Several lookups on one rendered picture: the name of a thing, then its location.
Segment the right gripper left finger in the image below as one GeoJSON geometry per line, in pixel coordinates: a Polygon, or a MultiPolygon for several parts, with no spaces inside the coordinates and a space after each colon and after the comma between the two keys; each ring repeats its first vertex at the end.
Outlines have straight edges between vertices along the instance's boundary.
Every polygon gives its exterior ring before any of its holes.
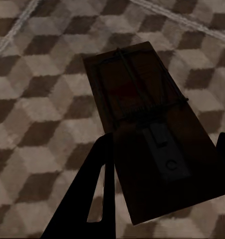
{"type": "Polygon", "coordinates": [[[116,239],[114,159],[111,132],[93,145],[40,239],[116,239]],[[103,164],[102,220],[86,222],[103,164]]]}

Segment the mousetrap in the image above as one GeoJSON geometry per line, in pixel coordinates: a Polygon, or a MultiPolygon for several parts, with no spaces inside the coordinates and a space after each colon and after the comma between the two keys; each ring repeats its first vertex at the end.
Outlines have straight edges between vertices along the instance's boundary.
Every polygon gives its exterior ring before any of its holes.
{"type": "Polygon", "coordinates": [[[133,226],[225,195],[225,162],[150,41],[83,62],[133,226]]]}

